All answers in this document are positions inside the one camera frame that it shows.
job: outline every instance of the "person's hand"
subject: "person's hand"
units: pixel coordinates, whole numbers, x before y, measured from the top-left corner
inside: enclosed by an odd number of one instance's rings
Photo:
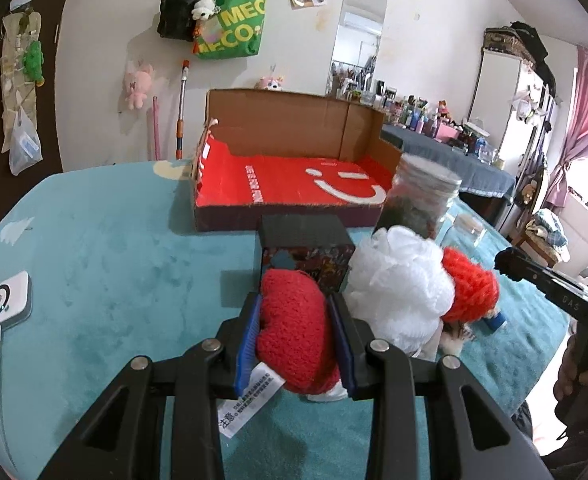
[[[558,380],[554,385],[554,396],[558,401],[570,396],[574,390],[574,381],[578,373],[576,361],[574,360],[575,345],[576,336],[571,336],[567,341],[567,349],[563,354],[563,362],[558,370]],[[578,377],[578,380],[583,386],[588,386],[588,371],[582,373]]]

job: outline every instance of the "fabric label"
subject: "fabric label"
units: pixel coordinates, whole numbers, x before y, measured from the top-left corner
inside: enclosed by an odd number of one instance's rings
[[[218,428],[232,438],[248,420],[285,384],[274,370],[259,363],[252,371],[250,384],[238,400],[225,400],[218,406]]]
[[[27,155],[29,155],[31,158],[34,158],[36,156],[36,152],[40,149],[26,132],[23,132],[23,134],[20,136],[18,143],[24,152],[27,153]]]

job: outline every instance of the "cardboard box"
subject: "cardboard box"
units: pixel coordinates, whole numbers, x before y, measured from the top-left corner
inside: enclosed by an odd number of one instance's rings
[[[383,114],[322,96],[210,90],[193,159],[198,231],[255,230],[262,215],[334,214],[374,226],[400,151]]]

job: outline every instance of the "pink stuffed bunny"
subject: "pink stuffed bunny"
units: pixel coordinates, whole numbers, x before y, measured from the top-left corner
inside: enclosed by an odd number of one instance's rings
[[[132,62],[127,63],[124,84],[130,110],[134,107],[142,108],[147,92],[152,89],[153,74],[154,69],[150,64],[142,64],[137,69]]]

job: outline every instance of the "pink box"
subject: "pink box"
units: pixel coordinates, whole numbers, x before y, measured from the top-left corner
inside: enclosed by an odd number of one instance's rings
[[[440,142],[447,142],[448,139],[456,139],[457,137],[458,130],[446,124],[441,124],[439,131],[436,132],[436,140],[440,140]]]

